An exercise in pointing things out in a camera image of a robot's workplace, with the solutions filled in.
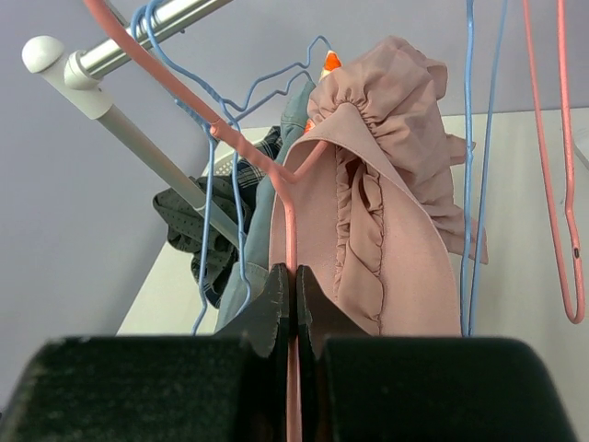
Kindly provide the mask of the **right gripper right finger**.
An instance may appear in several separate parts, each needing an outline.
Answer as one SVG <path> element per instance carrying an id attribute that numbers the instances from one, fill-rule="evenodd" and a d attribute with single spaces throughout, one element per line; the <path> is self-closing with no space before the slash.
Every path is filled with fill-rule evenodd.
<path id="1" fill-rule="evenodd" d="M 324 293 L 312 269 L 301 265 L 296 273 L 296 304 L 301 358 L 319 359 L 330 337 L 368 335 Z"/>

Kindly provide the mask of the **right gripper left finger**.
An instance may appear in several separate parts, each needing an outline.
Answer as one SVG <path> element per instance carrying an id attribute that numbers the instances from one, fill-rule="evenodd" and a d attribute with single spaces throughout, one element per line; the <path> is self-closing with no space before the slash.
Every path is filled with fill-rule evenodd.
<path id="1" fill-rule="evenodd" d="M 274 264 L 262 293 L 214 337 L 238 338 L 259 357 L 288 354 L 290 274 L 284 263 Z"/>

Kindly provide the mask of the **dark grey dotted skirt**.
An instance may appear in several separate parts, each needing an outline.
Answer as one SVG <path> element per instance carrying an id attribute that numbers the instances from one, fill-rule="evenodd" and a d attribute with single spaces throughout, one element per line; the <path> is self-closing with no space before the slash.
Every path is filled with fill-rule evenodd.
<path id="1" fill-rule="evenodd" d="M 229 176 L 213 177 L 212 199 L 233 221 L 237 221 L 233 185 Z M 167 242 L 174 249 L 192 255 L 191 272 L 194 279 L 199 281 L 203 217 L 171 188 L 157 193 L 153 198 L 153 206 L 167 224 Z M 237 247 L 216 229 L 210 228 L 203 290 L 214 308 L 220 307 L 221 295 L 236 261 Z"/>

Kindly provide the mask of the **pink pleated skirt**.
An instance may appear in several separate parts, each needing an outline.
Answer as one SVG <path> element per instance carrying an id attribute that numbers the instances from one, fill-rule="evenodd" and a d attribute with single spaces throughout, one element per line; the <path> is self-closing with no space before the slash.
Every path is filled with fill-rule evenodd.
<path id="1" fill-rule="evenodd" d="M 297 260 L 330 301 L 373 335 L 457 336 L 452 255 L 486 260 L 465 241 L 451 169 L 464 139 L 445 131 L 438 108 L 446 66 L 399 37 L 321 79 L 307 113 L 313 126 L 288 150 L 298 169 L 326 148 L 290 193 Z"/>

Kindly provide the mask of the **light blue denim skirt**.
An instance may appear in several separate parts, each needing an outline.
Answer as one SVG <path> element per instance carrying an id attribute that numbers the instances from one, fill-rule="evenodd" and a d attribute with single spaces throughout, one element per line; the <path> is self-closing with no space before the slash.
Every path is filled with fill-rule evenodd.
<path id="1" fill-rule="evenodd" d="M 254 146 L 276 163 L 282 164 L 291 145 L 302 136 L 307 121 L 307 103 L 316 85 L 307 81 L 286 104 L 280 124 L 273 126 Z M 253 210 L 245 242 L 245 280 L 238 263 L 233 265 L 221 302 L 215 329 L 220 331 L 241 311 L 245 301 L 255 300 L 269 276 L 271 213 L 275 190 L 264 172 L 248 172 L 239 183 L 246 183 L 243 202 Z"/>

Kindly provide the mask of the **orange floral skirt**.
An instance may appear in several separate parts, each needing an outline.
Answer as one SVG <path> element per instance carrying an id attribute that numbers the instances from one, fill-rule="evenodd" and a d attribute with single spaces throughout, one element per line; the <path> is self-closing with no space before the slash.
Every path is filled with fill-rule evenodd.
<path id="1" fill-rule="evenodd" d="M 323 79 L 328 76 L 333 70 L 338 69 L 341 67 L 341 60 L 336 52 L 333 50 L 328 50 L 324 64 L 319 75 L 319 81 L 322 82 Z M 308 118 L 306 121 L 306 126 L 304 129 L 304 134 L 307 134 L 315 127 L 315 124 L 311 118 Z"/>

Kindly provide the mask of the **white perforated plastic basket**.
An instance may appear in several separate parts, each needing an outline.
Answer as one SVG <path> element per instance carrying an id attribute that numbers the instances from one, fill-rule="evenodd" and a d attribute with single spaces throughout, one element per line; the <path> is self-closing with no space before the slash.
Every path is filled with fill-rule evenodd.
<path id="1" fill-rule="evenodd" d="M 209 172 L 212 171 L 215 176 L 230 176 L 233 172 L 234 161 L 232 155 L 225 157 L 219 157 L 214 162 L 209 161 L 205 166 L 202 176 L 208 176 Z"/>

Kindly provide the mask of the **white and silver clothes rack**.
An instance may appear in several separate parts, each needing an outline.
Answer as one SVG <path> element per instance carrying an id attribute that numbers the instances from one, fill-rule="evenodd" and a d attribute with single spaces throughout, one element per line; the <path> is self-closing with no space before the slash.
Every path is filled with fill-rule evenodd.
<path id="1" fill-rule="evenodd" d="M 213 83 L 220 66 L 213 62 L 213 35 L 237 12 L 234 1 L 211 17 L 191 26 L 187 35 L 167 41 L 170 52 Z M 30 38 L 49 35 L 68 51 L 84 49 L 105 38 L 82 1 L 10 1 L 4 24 L 14 25 L 14 57 Z M 206 71 L 204 57 L 214 65 Z M 90 121 L 42 78 L 26 72 L 22 60 L 15 67 L 11 155 L 17 165 L 8 172 L 27 172 L 24 184 L 11 185 L 11 203 L 3 209 L 2 238 L 6 251 L 21 246 L 50 256 L 86 250 L 98 254 L 110 248 L 123 251 L 161 249 L 165 226 L 151 205 L 153 195 L 167 187 L 106 129 Z M 127 63 L 103 82 L 115 104 L 167 155 L 183 168 L 201 169 L 197 146 L 202 135 L 189 117 L 138 65 Z"/>

